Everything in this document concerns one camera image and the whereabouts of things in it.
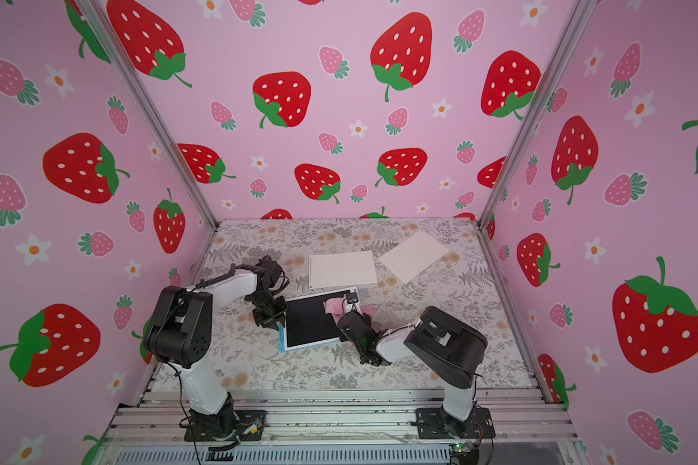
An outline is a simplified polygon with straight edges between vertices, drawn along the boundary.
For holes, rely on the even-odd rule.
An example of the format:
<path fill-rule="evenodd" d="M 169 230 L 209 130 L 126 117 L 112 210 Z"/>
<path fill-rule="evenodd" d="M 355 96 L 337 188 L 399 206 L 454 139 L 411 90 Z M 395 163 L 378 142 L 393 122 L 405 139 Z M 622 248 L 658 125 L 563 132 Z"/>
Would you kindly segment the pink fluffy cloth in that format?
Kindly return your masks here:
<path fill-rule="evenodd" d="M 330 315 L 336 323 L 352 309 L 370 317 L 374 315 L 373 305 L 348 304 L 344 298 L 330 298 L 324 302 L 324 307 L 325 313 Z"/>

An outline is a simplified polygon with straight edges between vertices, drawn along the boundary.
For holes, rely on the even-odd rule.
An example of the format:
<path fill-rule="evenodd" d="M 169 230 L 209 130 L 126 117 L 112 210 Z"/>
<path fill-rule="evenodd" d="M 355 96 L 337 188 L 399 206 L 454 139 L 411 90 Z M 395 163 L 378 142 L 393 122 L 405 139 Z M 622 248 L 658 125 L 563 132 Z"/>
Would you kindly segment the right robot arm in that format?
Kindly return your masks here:
<path fill-rule="evenodd" d="M 469 421 L 477 369 L 488 347 L 482 332 L 434 306 L 417 322 L 390 331 L 375 331 L 370 317 L 357 310 L 340 317 L 337 328 L 354 344 L 362 364 L 386 366 L 412 357 L 424 362 L 444 383 L 444 416 L 455 425 Z"/>

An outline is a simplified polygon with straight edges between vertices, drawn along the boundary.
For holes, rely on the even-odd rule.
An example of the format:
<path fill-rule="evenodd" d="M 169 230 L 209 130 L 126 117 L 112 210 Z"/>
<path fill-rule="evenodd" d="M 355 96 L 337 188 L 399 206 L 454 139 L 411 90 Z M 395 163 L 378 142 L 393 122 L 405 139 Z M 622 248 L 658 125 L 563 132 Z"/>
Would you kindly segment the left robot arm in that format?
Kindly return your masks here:
<path fill-rule="evenodd" d="M 213 311 L 245 300 L 253 305 L 256 326 L 277 331 L 286 320 L 288 305 L 281 293 L 288 285 L 279 263 L 265 256 L 256 265 L 231 265 L 219 277 L 161 292 L 143 348 L 176 372 L 190 401 L 189 428 L 195 439 L 228 439 L 238 423 L 232 395 L 218 381 L 209 359 Z"/>

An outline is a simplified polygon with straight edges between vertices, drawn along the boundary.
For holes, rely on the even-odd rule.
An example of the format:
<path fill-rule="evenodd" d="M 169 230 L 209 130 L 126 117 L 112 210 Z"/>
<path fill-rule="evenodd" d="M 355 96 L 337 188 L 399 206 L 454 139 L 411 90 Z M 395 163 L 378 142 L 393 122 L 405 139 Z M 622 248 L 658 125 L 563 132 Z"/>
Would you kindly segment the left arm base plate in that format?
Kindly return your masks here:
<path fill-rule="evenodd" d="M 226 411 L 211 416 L 191 410 L 189 419 L 183 420 L 180 427 L 187 442 L 254 442 L 262 438 L 266 416 L 264 410 Z"/>

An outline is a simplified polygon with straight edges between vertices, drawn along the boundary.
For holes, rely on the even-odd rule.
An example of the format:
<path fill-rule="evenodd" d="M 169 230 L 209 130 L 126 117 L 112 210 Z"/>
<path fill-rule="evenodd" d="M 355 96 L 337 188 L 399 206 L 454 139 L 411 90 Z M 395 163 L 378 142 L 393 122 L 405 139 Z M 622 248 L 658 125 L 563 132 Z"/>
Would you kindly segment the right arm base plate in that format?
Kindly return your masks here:
<path fill-rule="evenodd" d="M 489 409 L 474 407 L 466 420 L 458 420 L 442 408 L 420 408 L 411 422 L 421 439 L 484 440 L 496 438 Z"/>

